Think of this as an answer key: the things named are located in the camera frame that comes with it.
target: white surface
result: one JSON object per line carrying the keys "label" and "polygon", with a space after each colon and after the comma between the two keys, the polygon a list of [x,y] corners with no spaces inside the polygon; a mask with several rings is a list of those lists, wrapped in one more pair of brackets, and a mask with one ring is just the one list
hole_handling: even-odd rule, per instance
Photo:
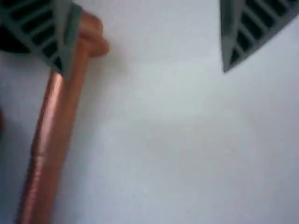
{"label": "white surface", "polygon": [[[299,20],[224,76],[218,1],[80,3],[112,52],[90,63],[54,223],[298,223]],[[11,57],[1,223],[17,208],[47,79],[42,63]]]}

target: copper pipe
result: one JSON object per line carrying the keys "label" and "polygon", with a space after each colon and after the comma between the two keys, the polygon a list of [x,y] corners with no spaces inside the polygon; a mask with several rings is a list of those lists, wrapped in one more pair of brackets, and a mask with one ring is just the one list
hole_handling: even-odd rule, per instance
{"label": "copper pipe", "polygon": [[70,79],[64,80],[60,74],[50,73],[17,223],[50,223],[88,59],[104,55],[108,50],[108,43],[102,37],[101,22],[95,16],[84,13]]}

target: copper tube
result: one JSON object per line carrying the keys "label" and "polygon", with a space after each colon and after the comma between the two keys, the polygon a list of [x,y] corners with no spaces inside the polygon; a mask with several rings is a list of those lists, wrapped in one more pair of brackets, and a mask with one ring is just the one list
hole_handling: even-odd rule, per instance
{"label": "copper tube", "polygon": [[109,49],[102,35],[98,35],[99,40],[96,40],[94,36],[81,32],[84,27],[83,31],[94,30],[93,34],[102,34],[101,23],[96,17],[83,16],[81,22],[84,25],[80,27],[70,79],[64,80],[60,74],[50,73],[32,144],[27,181],[17,218],[19,224],[50,223],[89,56],[104,55]]}

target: white background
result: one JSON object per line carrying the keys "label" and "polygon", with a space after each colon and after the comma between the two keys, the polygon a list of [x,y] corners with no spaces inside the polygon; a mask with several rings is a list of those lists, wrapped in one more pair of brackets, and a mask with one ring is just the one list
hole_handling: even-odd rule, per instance
{"label": "white background", "polygon": [[[217,0],[80,0],[111,53],[86,74],[55,224],[299,222],[299,20],[227,75]],[[13,223],[48,78],[0,55],[0,223]]]}

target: copper heat pipe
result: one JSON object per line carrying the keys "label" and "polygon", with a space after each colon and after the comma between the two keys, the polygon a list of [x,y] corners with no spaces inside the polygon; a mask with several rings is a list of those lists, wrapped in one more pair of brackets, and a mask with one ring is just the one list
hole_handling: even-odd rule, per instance
{"label": "copper heat pipe", "polygon": [[51,72],[32,143],[27,181],[18,224],[48,224],[71,137],[76,109],[90,56],[105,55],[108,43],[98,18],[83,13],[69,80]]}

